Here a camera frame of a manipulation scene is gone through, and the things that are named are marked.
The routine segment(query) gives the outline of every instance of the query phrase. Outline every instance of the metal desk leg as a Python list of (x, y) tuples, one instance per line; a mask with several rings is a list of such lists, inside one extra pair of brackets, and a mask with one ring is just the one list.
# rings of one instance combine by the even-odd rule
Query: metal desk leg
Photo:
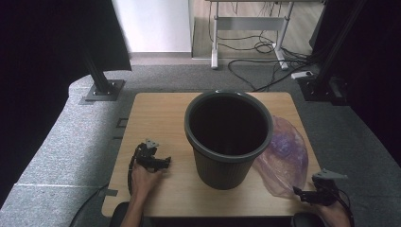
[(283, 50), (281, 49), (281, 45), (283, 43), (284, 36), (286, 35), (286, 31), (287, 31), (287, 27), (288, 27), (288, 23), (289, 23), (289, 17), (291, 15), (293, 7), (294, 7), (294, 2), (289, 2), (287, 15), (286, 15), (286, 17), (284, 17), (283, 27), (280, 30), (280, 34), (277, 39), (277, 44), (273, 44), (274, 52), (277, 56), (277, 60), (280, 61), (281, 69), (283, 69), (283, 70), (288, 70), (288, 66), (287, 66), (287, 63), (284, 61), (285, 59), (283, 56)]
[(212, 69), (218, 69), (218, 2), (216, 2), (215, 29), (213, 33)]

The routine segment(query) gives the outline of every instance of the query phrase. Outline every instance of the purple plastic bag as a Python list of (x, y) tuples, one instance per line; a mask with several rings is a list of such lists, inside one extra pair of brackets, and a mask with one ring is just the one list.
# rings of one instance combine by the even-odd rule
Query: purple plastic bag
[(273, 196), (289, 198), (292, 186), (304, 188), (307, 151), (302, 135), (286, 119), (273, 116), (273, 137), (253, 162)]

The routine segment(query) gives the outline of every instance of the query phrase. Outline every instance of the gray carpet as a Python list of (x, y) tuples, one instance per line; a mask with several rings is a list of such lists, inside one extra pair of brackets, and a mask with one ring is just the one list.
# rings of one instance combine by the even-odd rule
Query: gray carpet
[[(267, 84), (272, 67), (240, 65), (235, 71), (255, 87)], [(284, 75), (279, 71), (276, 77)], [(107, 183), (127, 118), (138, 93), (203, 92), (252, 88), (223, 66), (133, 66), (132, 72), (109, 72), (108, 79), (126, 84), (116, 102), (79, 105), (93, 81), (85, 77), (71, 85), (69, 99), (57, 123), (12, 188), (0, 212), (0, 226), (68, 226), (80, 206)], [(305, 102), (296, 81), (285, 79), (271, 92), (292, 95), (321, 167), (347, 174), (338, 186), (351, 198), (356, 226), (401, 224), (401, 169), (350, 107)], [(101, 215), (103, 197), (82, 210), (76, 226), (108, 226)]]

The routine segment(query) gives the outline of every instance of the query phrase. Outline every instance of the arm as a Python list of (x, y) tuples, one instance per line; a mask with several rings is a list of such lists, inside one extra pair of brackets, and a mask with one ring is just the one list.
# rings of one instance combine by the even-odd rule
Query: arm
[(350, 221), (342, 205), (336, 201), (329, 206), (313, 204), (330, 227), (350, 227)]
[(121, 226), (137, 227), (141, 222), (142, 212), (144, 211), (145, 201), (148, 193), (160, 181), (162, 172), (150, 173), (138, 164), (133, 165), (132, 195), (130, 204)]

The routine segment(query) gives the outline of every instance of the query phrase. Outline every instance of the black bucket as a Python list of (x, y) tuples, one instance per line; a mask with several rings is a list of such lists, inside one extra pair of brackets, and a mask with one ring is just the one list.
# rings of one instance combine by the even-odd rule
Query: black bucket
[(240, 185), (253, 160), (269, 145), (272, 120), (256, 98), (233, 91), (197, 96), (186, 109), (184, 129), (200, 178), (215, 189)]

